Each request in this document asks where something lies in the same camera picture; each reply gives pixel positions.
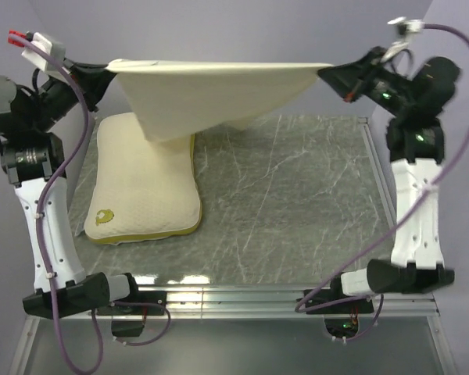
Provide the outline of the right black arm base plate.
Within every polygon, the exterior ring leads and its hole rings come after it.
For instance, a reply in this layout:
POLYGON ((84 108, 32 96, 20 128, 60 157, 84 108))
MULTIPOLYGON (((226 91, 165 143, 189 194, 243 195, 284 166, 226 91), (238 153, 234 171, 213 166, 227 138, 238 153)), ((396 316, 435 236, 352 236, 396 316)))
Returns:
POLYGON ((347 302, 340 302, 346 298, 344 294, 340 294, 330 289, 322 289, 314 295, 304 305, 304 309, 308 309, 307 314, 321 315, 349 315, 349 314, 370 314, 374 312, 374 304, 366 298, 355 299, 347 302))

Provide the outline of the cream quilted pillow yellow edge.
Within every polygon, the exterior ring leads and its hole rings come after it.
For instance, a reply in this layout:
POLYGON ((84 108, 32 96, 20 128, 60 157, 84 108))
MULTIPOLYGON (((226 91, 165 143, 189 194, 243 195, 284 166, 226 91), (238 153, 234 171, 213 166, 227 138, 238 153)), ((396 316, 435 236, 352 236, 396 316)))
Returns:
POLYGON ((194 232, 202 219, 192 135, 146 138, 136 116, 104 119, 97 130, 95 187, 84 221, 100 245, 159 240, 194 232))

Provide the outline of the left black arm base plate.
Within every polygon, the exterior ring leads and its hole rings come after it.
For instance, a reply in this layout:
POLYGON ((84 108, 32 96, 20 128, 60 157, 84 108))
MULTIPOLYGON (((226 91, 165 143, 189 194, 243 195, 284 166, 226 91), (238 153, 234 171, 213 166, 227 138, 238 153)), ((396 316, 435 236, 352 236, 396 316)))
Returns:
POLYGON ((167 302, 167 292, 139 291, 134 297, 115 302, 114 305, 97 309, 98 316, 163 316, 167 302))

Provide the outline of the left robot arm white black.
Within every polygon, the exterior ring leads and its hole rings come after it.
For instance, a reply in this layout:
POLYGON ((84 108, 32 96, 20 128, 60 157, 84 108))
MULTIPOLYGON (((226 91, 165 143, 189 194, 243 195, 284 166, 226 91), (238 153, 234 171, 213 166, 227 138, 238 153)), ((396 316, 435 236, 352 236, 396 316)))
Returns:
POLYGON ((0 75, 0 161, 26 217, 34 253, 34 293, 23 299, 30 316, 53 319, 114 305, 137 312, 141 293, 129 273, 87 274, 73 242, 63 143, 51 128, 75 105, 88 120, 112 73, 103 65, 65 62, 71 81, 50 77, 28 88, 0 75))

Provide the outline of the cream satin pillowcase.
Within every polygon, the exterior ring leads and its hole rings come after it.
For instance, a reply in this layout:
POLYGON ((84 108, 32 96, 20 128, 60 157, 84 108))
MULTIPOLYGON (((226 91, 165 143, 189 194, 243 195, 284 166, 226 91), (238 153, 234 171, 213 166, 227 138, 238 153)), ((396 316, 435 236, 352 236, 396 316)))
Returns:
POLYGON ((115 59, 114 73, 151 141, 171 141, 270 113, 316 83, 322 62, 115 59))

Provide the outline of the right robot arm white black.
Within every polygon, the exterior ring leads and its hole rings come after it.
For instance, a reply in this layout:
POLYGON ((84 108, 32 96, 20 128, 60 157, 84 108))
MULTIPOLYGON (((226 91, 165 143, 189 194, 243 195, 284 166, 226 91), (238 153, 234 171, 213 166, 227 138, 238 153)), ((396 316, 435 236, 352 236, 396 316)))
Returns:
POLYGON ((321 70, 318 75, 345 102, 363 96, 388 111, 385 140, 396 186, 396 234, 388 260, 372 259, 361 270, 335 277, 330 306, 346 312, 356 296, 426 294, 451 285, 439 244, 439 188, 435 178, 446 156, 439 115, 454 96, 460 68, 444 57, 430 58, 413 77, 386 69, 386 49, 321 70))

